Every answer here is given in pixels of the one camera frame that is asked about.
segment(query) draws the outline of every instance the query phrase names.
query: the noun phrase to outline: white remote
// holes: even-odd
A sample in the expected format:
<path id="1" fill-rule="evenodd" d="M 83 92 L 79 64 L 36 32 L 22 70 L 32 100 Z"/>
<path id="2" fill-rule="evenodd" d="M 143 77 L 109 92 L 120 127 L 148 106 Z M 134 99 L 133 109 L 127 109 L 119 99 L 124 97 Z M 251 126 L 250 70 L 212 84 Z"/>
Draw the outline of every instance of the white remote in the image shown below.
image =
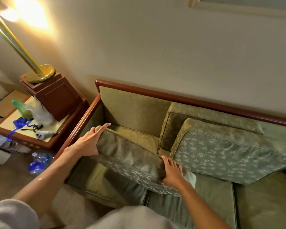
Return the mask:
<path id="1" fill-rule="evenodd" d="M 56 131 L 41 130 L 41 131 L 37 131 L 35 133 L 35 136 L 38 140 L 44 140 L 44 139 L 48 138 L 49 136 L 52 136 L 55 134 L 57 134 Z"/>

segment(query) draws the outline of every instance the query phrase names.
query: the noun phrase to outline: wooden armrest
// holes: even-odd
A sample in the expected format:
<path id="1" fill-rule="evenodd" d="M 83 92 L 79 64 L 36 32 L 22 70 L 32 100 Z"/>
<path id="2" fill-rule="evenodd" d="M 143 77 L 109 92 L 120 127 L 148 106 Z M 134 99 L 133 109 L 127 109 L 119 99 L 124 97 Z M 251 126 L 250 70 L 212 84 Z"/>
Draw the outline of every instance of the wooden armrest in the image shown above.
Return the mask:
<path id="1" fill-rule="evenodd" d="M 59 156 L 62 154 L 62 152 L 65 150 L 65 148 L 69 147 L 72 145 L 79 137 L 81 134 L 82 130 L 84 127 L 87 125 L 88 121 L 90 120 L 91 116 L 97 109 L 97 107 L 100 105 L 102 102 L 101 100 L 101 95 L 98 94 L 97 97 L 94 99 L 88 110 L 85 112 L 84 116 L 80 119 L 79 123 L 76 125 L 76 127 L 73 129 L 71 132 L 70 136 L 66 139 L 65 143 L 61 146 L 60 150 L 58 153 L 55 155 L 54 159 L 52 162 L 54 162 Z"/>

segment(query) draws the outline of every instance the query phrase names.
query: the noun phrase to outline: sofa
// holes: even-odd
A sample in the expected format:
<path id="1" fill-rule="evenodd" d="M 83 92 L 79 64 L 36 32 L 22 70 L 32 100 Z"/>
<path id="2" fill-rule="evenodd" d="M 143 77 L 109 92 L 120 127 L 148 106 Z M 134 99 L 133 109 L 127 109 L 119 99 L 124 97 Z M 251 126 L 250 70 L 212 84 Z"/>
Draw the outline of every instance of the sofa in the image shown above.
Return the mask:
<path id="1" fill-rule="evenodd" d="M 142 151 L 180 162 L 195 175 L 196 192 L 232 228 L 286 228 L 286 119 L 105 80 L 96 86 L 99 95 L 55 159 L 91 127 L 109 122 L 103 141 L 111 136 L 113 144 L 116 138 L 130 143 L 132 156 Z M 194 228 L 180 196 L 149 188 L 107 158 L 81 158 L 66 183 L 106 206 L 145 205 L 181 228 Z"/>

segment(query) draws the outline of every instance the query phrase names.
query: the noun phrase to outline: blue ribbon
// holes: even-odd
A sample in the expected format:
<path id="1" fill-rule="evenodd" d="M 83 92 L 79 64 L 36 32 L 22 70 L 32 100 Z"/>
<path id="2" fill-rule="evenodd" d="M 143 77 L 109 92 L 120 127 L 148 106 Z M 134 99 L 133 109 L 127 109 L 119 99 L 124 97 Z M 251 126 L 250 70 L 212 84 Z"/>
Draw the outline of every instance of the blue ribbon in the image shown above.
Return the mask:
<path id="1" fill-rule="evenodd" d="M 22 117 L 18 118 L 17 120 L 14 120 L 13 123 L 14 123 L 14 125 L 15 125 L 16 128 L 8 134 L 8 136 L 6 137 L 6 140 L 7 140 L 8 142 L 10 142 L 10 141 L 11 141 L 10 137 L 11 137 L 17 130 L 23 128 L 23 127 L 26 126 L 26 125 L 27 125 L 28 127 L 33 127 L 34 125 L 29 125 L 29 124 L 32 122 L 32 120 L 27 121 L 27 119 L 24 119 L 24 118 L 22 118 Z"/>

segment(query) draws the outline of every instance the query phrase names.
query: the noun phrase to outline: wooden box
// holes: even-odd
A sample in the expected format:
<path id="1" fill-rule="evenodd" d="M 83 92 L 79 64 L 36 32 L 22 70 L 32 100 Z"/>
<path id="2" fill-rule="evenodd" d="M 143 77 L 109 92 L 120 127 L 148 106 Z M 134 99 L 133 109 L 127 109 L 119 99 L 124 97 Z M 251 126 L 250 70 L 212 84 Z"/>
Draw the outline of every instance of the wooden box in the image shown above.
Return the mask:
<path id="1" fill-rule="evenodd" d="M 43 106 L 61 121 L 83 102 L 80 94 L 58 71 L 43 83 L 32 84 L 21 76 L 21 83 Z"/>

